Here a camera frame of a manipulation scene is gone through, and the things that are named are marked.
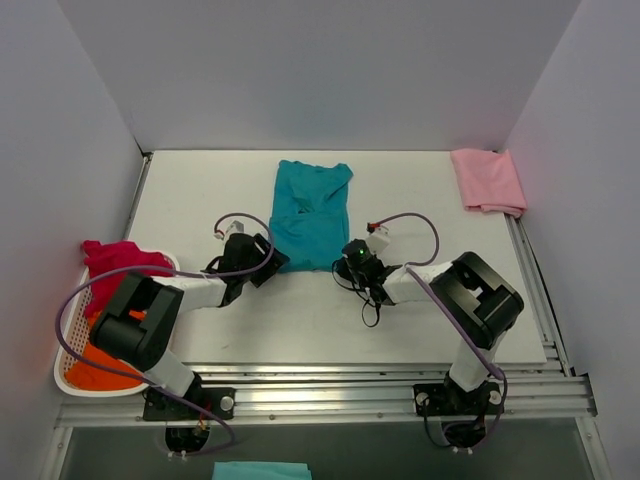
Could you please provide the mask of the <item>teal t-shirt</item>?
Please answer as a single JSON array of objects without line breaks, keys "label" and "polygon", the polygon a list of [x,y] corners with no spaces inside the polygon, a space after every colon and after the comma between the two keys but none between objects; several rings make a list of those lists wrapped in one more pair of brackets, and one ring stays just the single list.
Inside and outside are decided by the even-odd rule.
[{"label": "teal t-shirt", "polygon": [[269,227],[275,247],[289,257],[284,273],[331,270],[349,241],[347,211],[352,170],[281,160]]}]

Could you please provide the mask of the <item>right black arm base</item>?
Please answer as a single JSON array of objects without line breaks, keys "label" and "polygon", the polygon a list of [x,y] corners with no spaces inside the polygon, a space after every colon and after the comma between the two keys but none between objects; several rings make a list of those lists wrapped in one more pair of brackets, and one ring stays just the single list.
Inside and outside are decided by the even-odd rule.
[{"label": "right black arm base", "polygon": [[412,392],[416,414],[422,417],[479,417],[504,412],[500,387],[492,381],[467,392],[446,376],[438,383],[414,384]]}]

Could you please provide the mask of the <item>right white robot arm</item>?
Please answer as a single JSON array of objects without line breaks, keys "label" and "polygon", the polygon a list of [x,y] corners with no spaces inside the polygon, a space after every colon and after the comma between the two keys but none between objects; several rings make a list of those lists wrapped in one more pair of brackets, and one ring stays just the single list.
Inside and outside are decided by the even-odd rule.
[{"label": "right white robot arm", "polygon": [[343,247],[332,272],[376,308],[429,300],[442,311],[461,337],[448,371],[451,382],[443,390],[453,411],[464,413],[475,406],[489,376],[505,377],[494,358],[524,301],[477,253],[467,251],[440,264],[386,265],[364,240],[356,239]]}]

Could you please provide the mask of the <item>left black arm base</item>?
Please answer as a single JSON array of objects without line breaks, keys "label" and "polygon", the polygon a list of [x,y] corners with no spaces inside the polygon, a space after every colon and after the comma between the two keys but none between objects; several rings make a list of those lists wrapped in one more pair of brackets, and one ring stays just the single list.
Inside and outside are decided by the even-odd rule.
[{"label": "left black arm base", "polygon": [[236,390],[231,387],[201,388],[189,393],[186,400],[199,407],[195,410],[183,401],[170,398],[155,389],[147,389],[143,397],[142,419],[151,422],[177,422],[208,419],[201,410],[207,410],[219,419],[234,417]]}]

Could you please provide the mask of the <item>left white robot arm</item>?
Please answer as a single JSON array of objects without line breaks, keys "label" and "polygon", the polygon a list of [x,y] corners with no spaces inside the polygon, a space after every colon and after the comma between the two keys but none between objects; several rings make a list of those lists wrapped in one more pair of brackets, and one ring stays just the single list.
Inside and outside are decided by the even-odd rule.
[{"label": "left white robot arm", "polygon": [[129,273],[91,327],[90,344],[168,392],[166,408],[190,419],[205,400],[199,377],[170,349],[176,320],[190,311],[230,305],[245,284],[258,288],[289,262],[260,234],[231,233],[222,254],[194,278]]}]

